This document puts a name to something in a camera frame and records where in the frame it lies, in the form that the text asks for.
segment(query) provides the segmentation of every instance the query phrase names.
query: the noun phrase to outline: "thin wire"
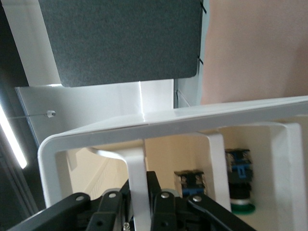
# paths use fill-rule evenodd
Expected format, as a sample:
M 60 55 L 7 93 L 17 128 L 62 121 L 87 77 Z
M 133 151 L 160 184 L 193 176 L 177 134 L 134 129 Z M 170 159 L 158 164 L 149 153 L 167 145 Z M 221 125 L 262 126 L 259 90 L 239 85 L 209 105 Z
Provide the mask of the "thin wire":
M 10 119 L 21 119 L 21 118 L 27 118 L 27 117 L 32 117 L 32 116 L 46 116 L 47 114 L 36 114 L 36 115 L 24 115 L 24 116 L 16 116 L 16 117 L 10 117 L 10 118 L 7 118 L 8 120 Z

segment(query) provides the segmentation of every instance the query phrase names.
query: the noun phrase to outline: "blue switch component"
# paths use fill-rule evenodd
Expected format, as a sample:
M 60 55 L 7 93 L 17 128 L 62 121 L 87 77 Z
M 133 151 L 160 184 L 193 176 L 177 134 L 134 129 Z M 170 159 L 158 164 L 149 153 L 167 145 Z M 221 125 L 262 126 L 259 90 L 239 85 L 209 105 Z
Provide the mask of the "blue switch component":
M 229 183 L 244 183 L 252 180 L 252 162 L 248 149 L 226 149 Z
M 185 198 L 198 193 L 206 194 L 204 173 L 200 170 L 174 172 L 175 187 L 180 196 Z

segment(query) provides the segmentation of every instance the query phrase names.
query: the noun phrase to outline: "fluorescent light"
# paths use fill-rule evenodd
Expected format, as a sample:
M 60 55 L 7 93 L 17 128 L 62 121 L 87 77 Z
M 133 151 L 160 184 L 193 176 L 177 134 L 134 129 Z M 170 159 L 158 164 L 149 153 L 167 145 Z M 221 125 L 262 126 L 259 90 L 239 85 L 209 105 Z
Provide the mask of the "fluorescent light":
M 17 142 L 16 137 L 14 136 L 14 133 L 11 129 L 9 121 L 6 118 L 1 105 L 0 105 L 0 124 L 1 124 L 1 127 L 2 127 L 5 135 L 6 135 L 6 138 L 8 139 L 10 146 L 11 146 L 11 148 L 12 148 L 12 150 L 13 150 L 16 158 L 17 158 L 17 161 L 18 161 L 20 167 L 22 169 L 24 169 L 27 166 L 27 161 L 24 157 L 23 152 L 21 151 L 21 148 L 20 148 L 20 146 Z

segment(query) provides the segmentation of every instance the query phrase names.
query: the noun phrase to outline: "white plastic enclosure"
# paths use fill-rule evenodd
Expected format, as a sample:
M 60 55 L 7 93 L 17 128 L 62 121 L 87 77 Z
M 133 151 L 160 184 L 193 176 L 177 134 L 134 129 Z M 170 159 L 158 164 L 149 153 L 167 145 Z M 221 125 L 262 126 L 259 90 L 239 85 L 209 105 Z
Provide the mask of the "white plastic enclosure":
M 210 196 L 215 198 L 216 200 L 220 200 L 220 203 L 227 204 L 227 201 L 229 199 L 229 192 L 227 191 L 228 186 L 226 182 L 224 145 L 226 147 L 235 147 L 237 145 L 244 146 L 245 144 L 247 145 L 246 147 L 248 147 L 248 145 L 251 145 L 251 147 L 248 148 L 254 150 L 256 148 L 256 145 L 253 144 L 253 142 L 257 143 L 257 136 L 260 137 L 260 139 L 262 138 L 262 140 L 264 140 L 264 137 L 268 137 L 268 140 L 270 142 L 267 142 L 267 146 L 265 145 L 265 148 L 262 149 L 264 151 L 262 155 L 264 155 L 264 158 L 272 158 L 275 161 L 271 162 L 274 164 L 269 164 L 269 162 L 265 162 L 264 164 L 262 162 L 262 158 L 256 157 L 255 152 L 252 151 L 253 161 L 256 162 L 256 166 L 254 166 L 254 168 L 256 168 L 254 169 L 256 171 L 256 181 L 253 182 L 253 195 L 257 209 L 255 214 L 244 219 L 252 226 L 256 227 L 257 225 L 257 230 L 284 230 L 284 228 L 286 227 L 292 227 L 291 230 L 305 230 L 307 227 L 307 206 L 305 207 L 304 205 L 307 205 L 307 203 L 305 203 L 306 195 L 305 193 L 302 193 L 306 191 L 304 174 L 305 165 L 304 161 L 302 161 L 303 154 L 299 125 L 264 123 L 243 126 L 243 128 L 246 128 L 248 130 L 255 129 L 255 131 L 264 127 L 264 129 L 267 131 L 263 131 L 259 135 L 253 135 L 252 138 L 247 139 L 246 142 L 240 143 L 239 141 L 234 140 L 234 144 L 229 140 L 230 136 L 226 136 L 225 134 L 225 132 L 227 131 L 226 129 L 228 129 L 225 127 L 261 121 L 271 121 L 305 114 L 308 114 L 308 97 L 292 97 L 241 103 L 221 103 L 207 106 L 181 108 L 143 115 L 121 116 L 95 123 L 86 127 L 78 128 L 69 132 L 53 135 L 47 138 L 42 143 L 38 152 L 40 173 L 43 182 L 46 204 L 47 206 L 51 206 L 57 201 L 61 200 L 63 197 L 73 192 L 70 185 L 70 179 L 68 174 L 69 170 L 66 164 L 67 162 L 65 161 L 64 163 L 63 161 L 61 167 L 57 165 L 56 156 L 61 156 L 62 151 L 113 143 L 115 144 L 115 146 L 112 148 L 112 155 L 118 155 L 122 156 L 122 158 L 127 158 L 128 156 L 126 153 L 124 153 L 125 151 L 123 150 L 130 150 L 131 147 L 125 147 L 125 145 L 121 145 L 121 147 L 116 147 L 117 143 L 131 143 L 131 141 L 144 140 L 144 142 L 142 142 L 142 144 L 138 146 L 138 153 L 141 153 L 140 150 L 145 150 L 146 159 L 148 162 L 148 169 L 156 170 L 158 177 L 161 178 L 159 176 L 159 164 L 165 164 L 164 161 L 169 163 L 170 159 L 177 160 L 177 158 L 172 157 L 172 154 L 169 154 L 170 150 L 170 153 L 176 153 L 177 148 L 168 148 L 167 145 L 161 145 L 161 150 L 167 149 L 167 151 L 163 151 L 165 152 L 164 154 L 157 154 L 157 150 L 151 151 L 150 144 L 155 139 L 162 139 L 163 142 L 168 143 L 169 141 L 164 141 L 164 137 L 167 136 L 167 139 L 172 140 L 175 139 L 174 135 L 177 136 L 177 138 L 179 139 L 186 140 L 189 147 L 194 147 L 194 152 L 196 152 L 194 153 L 195 157 L 192 158 L 190 156 L 188 158 L 190 159 L 190 165 L 188 165 L 187 167 L 194 167 L 195 164 L 197 168 L 205 169 L 205 172 L 212 172 L 212 175 L 208 174 L 207 177 L 209 192 L 211 192 Z M 196 135 L 195 133 L 193 133 L 196 131 L 202 131 L 206 135 Z M 213 139 L 215 141 L 209 141 L 209 137 L 211 136 L 216 137 L 215 139 Z M 283 144 L 284 146 L 275 146 L 274 144 L 276 143 Z M 217 153 L 211 154 L 211 148 L 212 150 L 216 149 L 215 152 Z M 198 154 L 201 153 L 200 151 L 198 151 L 198 149 L 205 150 L 204 156 Z M 291 158 L 293 157 L 293 155 L 290 153 L 293 153 L 294 151 L 297 152 L 296 155 L 299 158 Z M 139 158 L 133 163 L 135 167 L 138 166 L 138 168 L 142 171 L 145 171 L 144 157 L 145 156 L 143 156 L 143 158 Z M 262 174 L 262 172 L 260 173 L 257 166 L 269 167 L 269 189 L 268 191 L 264 191 L 267 192 L 264 194 L 265 197 L 268 196 L 269 198 L 263 198 L 262 196 L 258 196 L 258 190 L 260 190 L 260 188 L 258 188 L 258 185 L 260 185 L 258 180 L 264 180 L 264 177 L 267 175 Z M 284 179 L 284 175 L 279 174 L 284 174 L 284 171 L 282 170 L 288 166 L 289 177 Z M 172 166 L 172 168 L 178 167 L 182 168 L 186 166 L 181 166 L 181 163 L 174 164 Z M 142 183 L 137 185 L 136 187 L 134 186 L 134 181 L 142 175 L 144 175 L 144 173 L 140 171 L 138 173 L 135 173 L 135 175 L 129 174 L 129 181 L 133 182 L 131 185 L 132 195 L 135 193 L 135 196 L 137 197 L 140 197 L 140 192 L 142 193 L 144 191 L 135 190 L 139 187 L 147 187 L 146 184 L 142 186 Z M 298 188 L 297 185 L 299 183 L 302 185 L 302 187 Z M 296 188 L 300 189 L 298 193 L 289 187 L 294 185 L 296 185 Z M 285 194 L 281 193 L 283 190 L 280 187 L 283 187 L 283 189 L 287 189 Z M 256 224 L 256 220 L 258 220 L 257 217 L 259 216 L 261 218 L 266 214 L 263 209 L 266 206 L 264 204 L 266 199 L 272 199 L 273 201 L 271 202 L 275 204 L 275 206 L 273 207 L 276 212 L 276 214 L 273 216 L 274 222 L 262 223 L 263 221 L 259 221 L 258 224 Z M 148 201 L 146 200 L 142 202 L 139 201 L 138 203 L 143 203 L 143 207 L 146 207 L 146 205 L 148 205 Z M 288 208 L 290 210 L 281 213 L 281 208 Z M 298 208 L 300 208 L 300 211 L 302 212 L 301 217 L 296 216 L 296 214 L 298 214 Z M 283 217 L 287 215 L 291 216 L 288 217 L 288 219 L 283 219 Z M 138 216 L 135 217 L 136 229 L 149 230 L 150 226 L 147 222 L 149 222 L 150 220 L 146 219 L 143 221 L 138 221 L 139 218 L 140 217 Z

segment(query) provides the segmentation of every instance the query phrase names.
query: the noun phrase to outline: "electrical component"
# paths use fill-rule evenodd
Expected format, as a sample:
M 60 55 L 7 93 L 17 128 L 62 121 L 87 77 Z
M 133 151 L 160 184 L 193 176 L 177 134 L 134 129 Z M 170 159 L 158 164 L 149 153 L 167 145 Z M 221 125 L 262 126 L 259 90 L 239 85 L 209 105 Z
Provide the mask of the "electrical component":
M 198 193 L 206 195 L 205 176 L 199 170 L 174 172 L 175 187 L 182 198 Z
M 255 210 L 250 201 L 253 171 L 249 152 L 249 149 L 225 150 L 231 209 L 235 214 L 250 214 Z

